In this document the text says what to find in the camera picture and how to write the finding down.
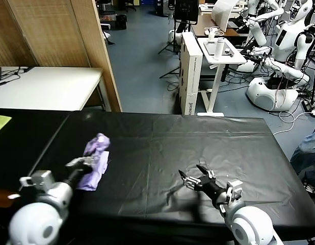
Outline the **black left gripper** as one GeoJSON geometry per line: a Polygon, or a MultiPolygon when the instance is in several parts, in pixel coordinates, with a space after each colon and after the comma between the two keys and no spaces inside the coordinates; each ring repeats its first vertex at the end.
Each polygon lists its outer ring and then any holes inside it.
{"type": "Polygon", "coordinates": [[[68,185],[77,185],[84,175],[89,174],[93,171],[91,165],[95,165],[94,157],[78,157],[71,160],[67,165],[74,166],[68,175],[65,183],[68,185]]]}

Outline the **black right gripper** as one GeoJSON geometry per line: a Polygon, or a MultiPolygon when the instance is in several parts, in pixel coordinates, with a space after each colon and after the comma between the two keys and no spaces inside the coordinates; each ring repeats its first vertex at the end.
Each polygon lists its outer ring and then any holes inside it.
{"type": "Polygon", "coordinates": [[[187,176],[182,170],[179,170],[178,172],[183,181],[183,185],[189,189],[195,188],[196,191],[202,191],[211,199],[212,203],[223,203],[225,198],[221,196],[226,192],[226,189],[216,184],[214,171],[201,164],[197,164],[196,166],[207,177],[196,179],[187,176]]]}

